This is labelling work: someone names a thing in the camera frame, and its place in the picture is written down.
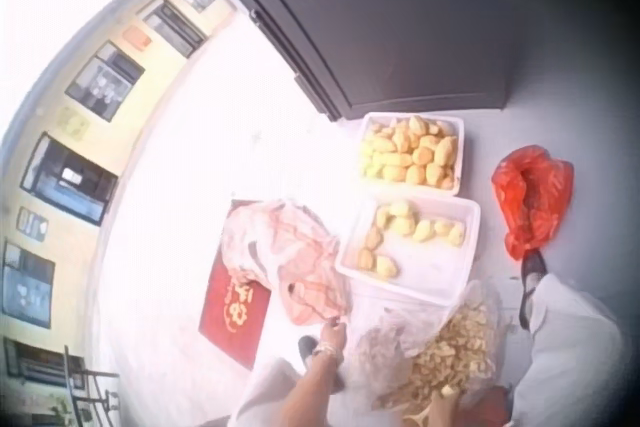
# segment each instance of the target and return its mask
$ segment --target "bracelet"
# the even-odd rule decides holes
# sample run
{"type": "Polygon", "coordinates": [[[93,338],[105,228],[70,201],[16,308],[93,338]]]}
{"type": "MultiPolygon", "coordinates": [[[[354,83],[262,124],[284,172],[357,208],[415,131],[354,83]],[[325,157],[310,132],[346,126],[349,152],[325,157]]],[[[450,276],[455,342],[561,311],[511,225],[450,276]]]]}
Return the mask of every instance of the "bracelet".
{"type": "Polygon", "coordinates": [[[334,359],[336,359],[336,362],[338,365],[342,364],[342,362],[344,361],[344,356],[342,355],[342,352],[337,350],[333,345],[329,344],[328,342],[320,342],[318,346],[315,349],[313,349],[314,356],[319,354],[320,352],[325,352],[329,354],[331,357],[333,357],[334,359]]]}

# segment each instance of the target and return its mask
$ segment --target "black shoe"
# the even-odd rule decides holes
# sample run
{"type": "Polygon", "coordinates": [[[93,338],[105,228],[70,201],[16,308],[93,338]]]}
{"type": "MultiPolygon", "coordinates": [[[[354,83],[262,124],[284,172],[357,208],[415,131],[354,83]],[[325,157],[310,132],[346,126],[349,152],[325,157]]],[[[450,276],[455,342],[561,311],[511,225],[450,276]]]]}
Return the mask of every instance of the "black shoe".
{"type": "MultiPolygon", "coordinates": [[[[318,346],[318,341],[309,335],[300,337],[298,340],[298,350],[300,351],[300,358],[305,368],[309,370],[311,366],[311,359],[313,357],[313,351],[318,346]]],[[[339,373],[336,373],[336,378],[333,381],[333,388],[331,389],[331,395],[337,394],[344,390],[344,381],[339,373]]]]}
{"type": "Polygon", "coordinates": [[[526,305],[527,301],[533,295],[536,289],[531,289],[527,292],[527,277],[531,274],[538,274],[540,278],[547,275],[547,266],[544,262],[544,258],[538,249],[530,250],[524,254],[522,259],[522,302],[520,303],[520,326],[524,330],[529,330],[529,318],[527,317],[526,305]]]}

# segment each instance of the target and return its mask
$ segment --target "hand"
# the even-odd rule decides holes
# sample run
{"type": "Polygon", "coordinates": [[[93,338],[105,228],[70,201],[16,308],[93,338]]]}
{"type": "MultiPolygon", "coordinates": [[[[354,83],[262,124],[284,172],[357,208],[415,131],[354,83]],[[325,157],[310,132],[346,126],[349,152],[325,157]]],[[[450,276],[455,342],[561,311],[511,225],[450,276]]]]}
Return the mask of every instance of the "hand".
{"type": "Polygon", "coordinates": [[[460,395],[460,390],[449,392],[444,396],[440,395],[440,392],[434,392],[431,395],[431,409],[427,416],[429,427],[453,427],[460,395]]]}
{"type": "Polygon", "coordinates": [[[333,319],[332,322],[324,324],[322,333],[320,334],[320,342],[326,342],[338,352],[342,352],[344,346],[347,345],[346,324],[344,322],[338,322],[337,317],[333,319]]]}

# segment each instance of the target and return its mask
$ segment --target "white plastic container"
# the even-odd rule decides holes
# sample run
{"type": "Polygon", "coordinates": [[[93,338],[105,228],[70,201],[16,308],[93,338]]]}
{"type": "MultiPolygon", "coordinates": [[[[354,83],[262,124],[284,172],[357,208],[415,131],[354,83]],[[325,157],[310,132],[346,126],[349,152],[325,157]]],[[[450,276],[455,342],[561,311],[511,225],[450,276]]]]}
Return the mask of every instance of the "white plastic container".
{"type": "Polygon", "coordinates": [[[436,187],[431,187],[429,185],[411,185],[404,182],[389,182],[382,179],[370,179],[368,177],[362,177],[362,180],[369,185],[393,185],[394,187],[400,187],[406,189],[408,192],[410,191],[418,191],[418,192],[429,192],[437,195],[446,195],[446,196],[455,196],[458,195],[460,191],[460,182],[462,179],[462,157],[464,154],[464,122],[462,119],[458,117],[446,117],[442,115],[431,115],[429,113],[426,114],[409,114],[409,113],[399,113],[399,112],[370,112],[364,116],[362,120],[362,125],[360,127],[360,133],[358,136],[358,146],[364,140],[365,134],[369,131],[371,124],[381,124],[388,126],[391,124],[393,119],[403,120],[409,119],[417,115],[425,120],[441,120],[443,122],[448,122],[453,128],[455,135],[458,137],[458,152],[456,155],[456,162],[453,165],[453,176],[454,176],[454,184],[453,189],[451,190],[443,190],[438,189],[436,187]]]}
{"type": "Polygon", "coordinates": [[[473,264],[480,228],[480,206],[468,199],[436,197],[428,193],[411,195],[388,186],[368,192],[359,214],[343,239],[336,262],[338,272],[382,289],[442,306],[454,305],[464,290],[473,264]],[[390,231],[384,232],[384,242],[375,254],[386,255],[398,266],[399,274],[382,279],[374,272],[357,268],[358,252],[375,220],[380,205],[394,200],[407,200],[419,219],[449,219],[463,222],[466,227],[464,242],[454,247],[446,239],[434,237],[416,243],[390,231]]]}

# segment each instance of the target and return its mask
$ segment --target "dark door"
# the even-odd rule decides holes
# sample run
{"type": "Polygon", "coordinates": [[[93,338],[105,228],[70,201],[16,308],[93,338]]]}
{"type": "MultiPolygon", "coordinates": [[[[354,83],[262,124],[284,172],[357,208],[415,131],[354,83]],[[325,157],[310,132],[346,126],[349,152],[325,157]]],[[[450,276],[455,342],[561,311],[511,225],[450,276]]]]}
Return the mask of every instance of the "dark door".
{"type": "Polygon", "coordinates": [[[502,107],[506,0],[240,0],[331,118],[502,107]]]}

